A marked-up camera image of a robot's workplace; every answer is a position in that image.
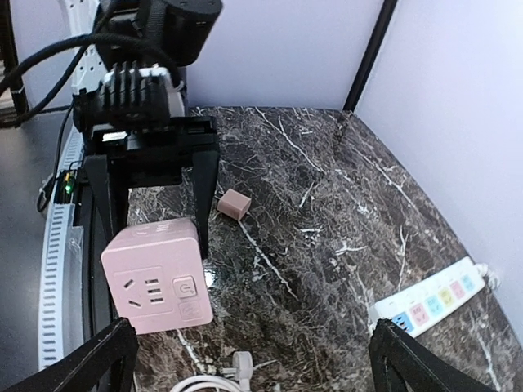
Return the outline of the pink cube socket adapter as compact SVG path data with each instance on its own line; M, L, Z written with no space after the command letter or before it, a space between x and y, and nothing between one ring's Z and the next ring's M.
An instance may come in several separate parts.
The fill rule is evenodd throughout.
M190 219L123 229L101 253L101 264L118 315L138 335L213 320L197 229Z

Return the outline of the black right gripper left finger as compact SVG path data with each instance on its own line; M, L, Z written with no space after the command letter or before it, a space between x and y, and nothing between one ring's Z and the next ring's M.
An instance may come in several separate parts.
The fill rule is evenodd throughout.
M117 318L91 340L8 391L108 391L132 389L138 340L127 318Z

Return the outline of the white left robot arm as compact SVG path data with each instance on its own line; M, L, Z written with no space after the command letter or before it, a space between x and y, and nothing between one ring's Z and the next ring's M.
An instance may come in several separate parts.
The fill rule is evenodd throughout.
M215 119L190 115L185 69L201 52L219 1L103 1L95 42L74 57L82 81L72 113L83 138L75 185L60 191L80 222L111 240L127 224L131 189L179 185L190 169L199 249L208 254L208 219L220 148Z

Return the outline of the pink small charger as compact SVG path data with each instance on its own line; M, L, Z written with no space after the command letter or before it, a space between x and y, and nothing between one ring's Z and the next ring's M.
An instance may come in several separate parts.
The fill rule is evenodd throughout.
M228 189L217 202L217 210L235 221L241 221L252 199L234 189Z

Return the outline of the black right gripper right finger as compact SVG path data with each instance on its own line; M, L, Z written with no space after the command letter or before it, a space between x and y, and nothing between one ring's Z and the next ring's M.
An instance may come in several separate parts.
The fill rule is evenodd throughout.
M369 343L376 391L491 391L435 356L391 320L381 318Z

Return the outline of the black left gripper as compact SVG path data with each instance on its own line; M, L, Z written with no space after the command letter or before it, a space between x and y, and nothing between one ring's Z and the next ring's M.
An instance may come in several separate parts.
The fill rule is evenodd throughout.
M219 167L216 120L175 117L165 127L119 130L97 125L84 139L83 176L92 190L109 243L127 226L128 188L177 185L192 168L194 216L203 260Z

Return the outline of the white multicolour power strip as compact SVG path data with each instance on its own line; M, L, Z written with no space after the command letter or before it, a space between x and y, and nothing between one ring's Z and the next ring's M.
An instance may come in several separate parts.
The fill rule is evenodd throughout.
M465 256L442 271L407 287L369 308L369 332L388 319L417 337L471 300L483 288L496 289L499 276L486 264Z

